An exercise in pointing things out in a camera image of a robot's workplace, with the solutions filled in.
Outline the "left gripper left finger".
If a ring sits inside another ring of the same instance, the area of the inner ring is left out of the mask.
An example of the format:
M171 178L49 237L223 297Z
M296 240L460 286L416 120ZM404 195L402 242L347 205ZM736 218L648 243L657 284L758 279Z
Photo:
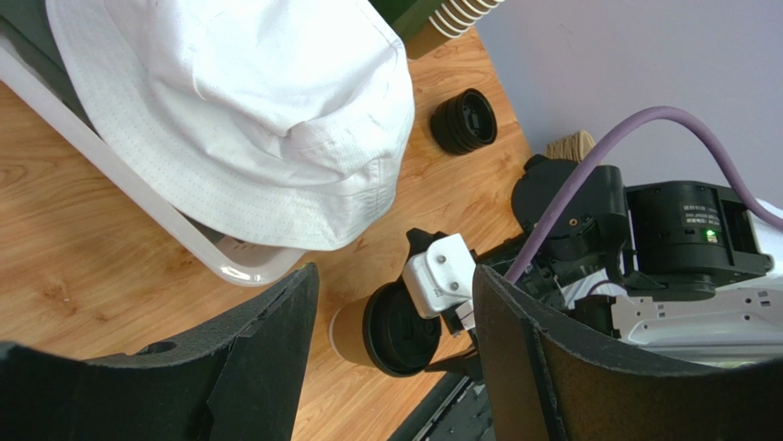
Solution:
M87 360L1 345L4 440L288 440L316 315L307 264L140 352Z

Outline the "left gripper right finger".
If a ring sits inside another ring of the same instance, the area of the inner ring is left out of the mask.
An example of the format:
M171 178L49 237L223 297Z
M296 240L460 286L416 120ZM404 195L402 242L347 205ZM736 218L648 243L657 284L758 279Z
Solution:
M499 440L779 440L782 364L717 368L612 339L478 266L473 298Z

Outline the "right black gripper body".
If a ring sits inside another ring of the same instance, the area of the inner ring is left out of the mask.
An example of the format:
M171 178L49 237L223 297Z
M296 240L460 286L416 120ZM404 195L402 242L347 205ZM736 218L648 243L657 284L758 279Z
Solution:
M511 208L523 228L523 234L477 255L474 251L460 251L466 245L458 245L458 258L465 260L469 253L476 264L486 265L499 274L505 273L521 251L534 229L533 221L539 221L563 183L576 169L577 162L547 159L536 155L525 165L525 174L512 191ZM555 222L542 245L534 255L525 273L516 285L534 299L549 303L553 308L570 313L575 320L592 326L614 338L620 333L611 324L611 310L599 306L567 306L562 288L585 280L592 275L616 265L622 247L629 240L630 227L626 208L625 188L619 168L599 165L586 178L582 186L568 202L560 218ZM428 271L429 257L435 259L436 251L445 248L449 237L444 232L429 233L411 229L406 233L410 255L406 263L406 276L413 282L415 271ZM454 297L450 288L446 292L451 300L440 293L425 294L424 288L408 288L406 281L406 343L436 343L441 335L438 315L449 312L456 317L458 306L470 298Z

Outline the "brown paper coffee cup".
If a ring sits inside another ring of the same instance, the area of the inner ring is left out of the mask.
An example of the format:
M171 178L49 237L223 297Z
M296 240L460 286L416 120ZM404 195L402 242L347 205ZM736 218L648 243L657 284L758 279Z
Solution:
M355 300L338 310L328 328L334 352L346 362L375 367L370 350L370 317L374 298Z

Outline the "black cup lid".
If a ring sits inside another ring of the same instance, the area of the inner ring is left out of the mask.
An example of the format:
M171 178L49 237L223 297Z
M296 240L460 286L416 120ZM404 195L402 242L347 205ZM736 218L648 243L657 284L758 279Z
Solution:
M362 333L369 364L384 374L405 378L425 370L439 346L438 317L421 317L404 283L398 279L368 297Z

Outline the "green paper bag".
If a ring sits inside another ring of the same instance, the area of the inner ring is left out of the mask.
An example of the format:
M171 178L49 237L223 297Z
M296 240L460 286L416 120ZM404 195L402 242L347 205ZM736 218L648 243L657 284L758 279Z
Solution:
M442 0L370 0L370 4L403 40L410 40L443 3Z

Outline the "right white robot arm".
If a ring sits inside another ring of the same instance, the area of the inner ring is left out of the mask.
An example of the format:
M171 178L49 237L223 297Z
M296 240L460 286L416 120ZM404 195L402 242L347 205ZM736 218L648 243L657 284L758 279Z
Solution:
M402 280L418 314L472 332L472 275L506 272L576 162L532 157L511 196L522 234L485 254L461 236L411 230ZM782 234L727 187L627 187L616 166L587 177L516 286L626 344L734 367L782 355Z

